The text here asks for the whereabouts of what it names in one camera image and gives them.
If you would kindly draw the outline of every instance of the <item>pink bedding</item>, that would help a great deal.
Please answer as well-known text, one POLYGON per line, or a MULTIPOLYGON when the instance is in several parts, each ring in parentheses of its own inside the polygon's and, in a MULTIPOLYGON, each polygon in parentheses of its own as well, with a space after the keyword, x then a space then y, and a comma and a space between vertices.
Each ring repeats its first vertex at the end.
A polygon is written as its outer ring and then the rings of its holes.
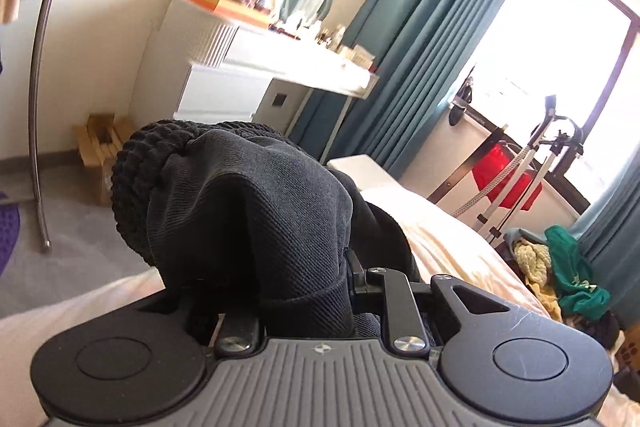
MULTIPOLYGON (((497 253, 463 223, 404 188, 372 188, 363 196, 402 226, 425 280, 436 273, 449 273, 546 315, 497 253)), ((151 269, 77 298, 1 320, 0 426, 36 427, 46 420, 29 379, 31 357, 43 342, 160 289, 158 272, 151 269)), ((598 419, 606 427, 640 427, 640 405, 612 389, 598 419)))

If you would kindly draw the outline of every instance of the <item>purple object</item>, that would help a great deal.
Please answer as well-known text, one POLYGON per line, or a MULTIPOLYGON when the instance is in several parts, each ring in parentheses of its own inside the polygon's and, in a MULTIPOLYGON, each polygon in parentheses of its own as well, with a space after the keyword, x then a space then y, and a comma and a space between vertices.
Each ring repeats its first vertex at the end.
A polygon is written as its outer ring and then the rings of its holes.
MULTIPOLYGON (((6 194, 0 192, 0 200, 6 194)), ((15 243, 20 233, 20 212, 17 204, 0 206, 0 275, 4 271, 9 258, 14 251, 15 243)))

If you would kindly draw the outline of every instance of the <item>desk leg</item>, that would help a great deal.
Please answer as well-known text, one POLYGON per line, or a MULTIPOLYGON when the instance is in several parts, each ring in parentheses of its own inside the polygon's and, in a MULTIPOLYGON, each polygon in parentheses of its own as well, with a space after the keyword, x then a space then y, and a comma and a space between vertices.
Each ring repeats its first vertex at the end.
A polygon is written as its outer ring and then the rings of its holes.
POLYGON ((306 90, 305 98, 302 99, 302 103, 300 104, 300 107, 298 108, 295 115, 293 116, 293 120, 291 120, 289 127, 287 127, 287 132, 284 134, 284 136, 289 137, 289 135, 291 134, 291 131, 293 131, 293 128, 296 126, 296 123, 298 122, 298 118, 300 118, 300 115, 302 114, 302 110, 305 108, 306 102, 309 101, 309 98, 311 97, 311 93, 313 92, 314 90, 312 87, 309 87, 309 89, 306 90))
POLYGON ((335 136, 338 134, 340 130, 340 126, 342 125, 342 121, 344 117, 347 115, 347 110, 351 105, 351 100, 353 100, 352 96, 348 96, 347 100, 344 101, 344 105, 342 106, 342 111, 340 111, 340 116, 338 116, 338 120, 335 121, 334 130, 331 131, 331 136, 329 137, 329 141, 326 143, 324 147, 324 151, 322 151, 322 156, 320 156, 320 163, 324 165, 324 160, 326 160, 327 155, 329 154, 329 149, 334 144, 335 136))

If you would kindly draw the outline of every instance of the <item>red fabric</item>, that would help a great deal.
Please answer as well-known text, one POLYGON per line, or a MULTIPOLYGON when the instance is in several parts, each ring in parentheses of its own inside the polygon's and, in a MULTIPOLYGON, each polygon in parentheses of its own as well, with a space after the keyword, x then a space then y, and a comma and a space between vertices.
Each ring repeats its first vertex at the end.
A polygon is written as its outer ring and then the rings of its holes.
MULTIPOLYGON (((485 188, 491 180, 493 180, 501 171, 504 169, 509 162, 511 161, 511 157, 508 156, 500 144, 494 145, 494 147, 482 158, 472 169, 474 179, 476 180, 476 185, 479 190, 485 188)), ((512 208, 513 205, 516 204, 518 198, 523 194, 525 190, 527 190, 527 186, 531 182, 531 180, 535 177, 536 172, 533 169, 527 169, 523 172, 520 179, 513 185, 513 188, 507 194, 507 197, 502 200, 500 206, 502 208, 512 208)), ((494 188, 487 197, 493 203, 502 189, 509 182, 511 177, 513 176, 513 171, 501 181, 497 187, 494 188)), ((538 195, 542 192, 542 184, 536 187, 536 190, 533 191, 533 194, 530 195, 529 199, 523 206, 523 210, 529 210, 531 205, 538 195)))

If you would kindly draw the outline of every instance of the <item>floor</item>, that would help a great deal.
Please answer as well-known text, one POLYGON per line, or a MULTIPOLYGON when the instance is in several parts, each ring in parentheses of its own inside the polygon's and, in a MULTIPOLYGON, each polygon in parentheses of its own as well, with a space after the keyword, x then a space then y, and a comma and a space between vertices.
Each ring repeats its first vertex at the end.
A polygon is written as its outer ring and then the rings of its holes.
MULTIPOLYGON (((20 236, 0 276, 0 317, 68 299, 148 268, 115 229, 110 208, 97 206, 82 166, 41 172, 52 250, 40 253, 33 203, 20 205, 20 236)), ((13 198, 31 191, 27 173, 0 176, 13 198)))

